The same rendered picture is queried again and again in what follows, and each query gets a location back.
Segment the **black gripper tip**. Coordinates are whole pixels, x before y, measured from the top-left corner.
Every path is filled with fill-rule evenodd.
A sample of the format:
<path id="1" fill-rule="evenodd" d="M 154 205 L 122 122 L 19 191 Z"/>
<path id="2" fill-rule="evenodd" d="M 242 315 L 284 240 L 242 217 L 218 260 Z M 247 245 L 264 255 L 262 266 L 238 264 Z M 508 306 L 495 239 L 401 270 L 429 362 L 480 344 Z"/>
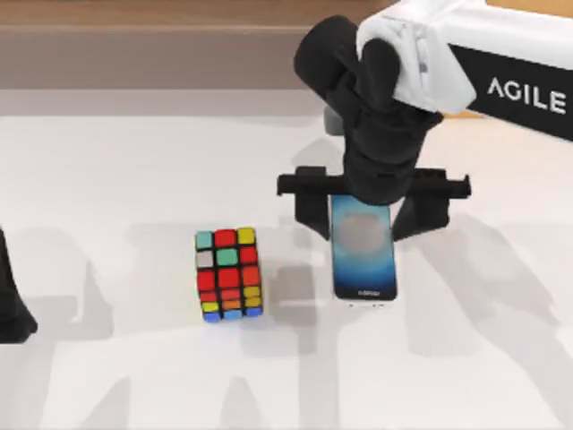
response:
<path id="1" fill-rule="evenodd" d="M 38 330 L 38 324 L 16 287 L 12 266 L 0 228 L 0 344 L 22 344 Z"/>

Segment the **black smartphone with blue screen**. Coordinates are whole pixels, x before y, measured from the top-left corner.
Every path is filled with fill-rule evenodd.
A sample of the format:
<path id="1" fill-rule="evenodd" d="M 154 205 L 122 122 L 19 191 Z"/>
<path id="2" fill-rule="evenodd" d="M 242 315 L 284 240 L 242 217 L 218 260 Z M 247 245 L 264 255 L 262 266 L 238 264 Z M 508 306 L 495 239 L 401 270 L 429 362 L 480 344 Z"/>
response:
<path id="1" fill-rule="evenodd" d="M 398 296 L 390 209 L 349 194 L 330 198 L 333 295 L 349 306 L 381 307 Z"/>

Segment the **multicoloured puzzle cube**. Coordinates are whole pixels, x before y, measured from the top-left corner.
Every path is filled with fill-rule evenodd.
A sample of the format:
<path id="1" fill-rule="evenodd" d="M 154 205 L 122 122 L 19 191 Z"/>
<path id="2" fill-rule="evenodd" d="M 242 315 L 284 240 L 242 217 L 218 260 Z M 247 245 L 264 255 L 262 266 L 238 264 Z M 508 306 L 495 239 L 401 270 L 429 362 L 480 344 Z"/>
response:
<path id="1" fill-rule="evenodd" d="M 199 230 L 194 235 L 196 289 L 206 323 L 263 315 L 262 276 L 252 227 Z"/>

